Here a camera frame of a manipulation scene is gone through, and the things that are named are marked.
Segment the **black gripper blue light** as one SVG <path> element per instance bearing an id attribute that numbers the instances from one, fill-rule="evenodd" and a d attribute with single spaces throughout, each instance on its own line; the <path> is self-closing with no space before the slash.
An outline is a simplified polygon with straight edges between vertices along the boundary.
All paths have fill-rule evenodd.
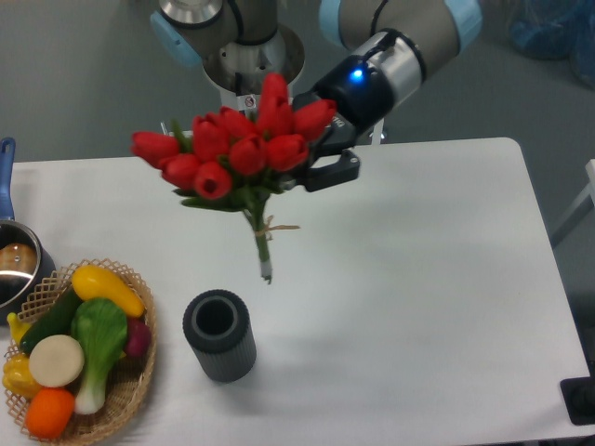
<path id="1" fill-rule="evenodd" d="M 388 114 L 395 103 L 385 74 L 371 61 L 355 55 L 341 61 L 309 91 L 295 96 L 293 109 L 303 111 L 318 99 L 332 99 L 337 111 L 329 127 L 315 139 L 313 156 L 341 154 L 334 163 L 283 174 L 283 190 L 302 186 L 307 192 L 315 192 L 357 179 L 361 160 L 345 149 L 353 147 L 358 137 Z"/>

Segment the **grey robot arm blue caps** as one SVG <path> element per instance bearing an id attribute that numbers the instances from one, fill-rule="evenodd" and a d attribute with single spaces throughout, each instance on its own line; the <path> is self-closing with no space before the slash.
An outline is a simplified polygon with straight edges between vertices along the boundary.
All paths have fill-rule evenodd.
<path id="1" fill-rule="evenodd" d="M 273 1 L 163 1 L 150 22 L 173 59 L 203 67 L 222 104 L 241 112 L 257 107 L 267 74 L 293 84 L 305 64 L 301 40 Z M 357 178 L 358 137 L 379 137 L 385 116 L 459 55 L 482 23 L 475 1 L 323 1 L 324 37 L 350 54 L 295 95 L 296 108 L 330 98 L 337 113 L 306 164 L 282 175 L 282 188 L 316 191 Z"/>

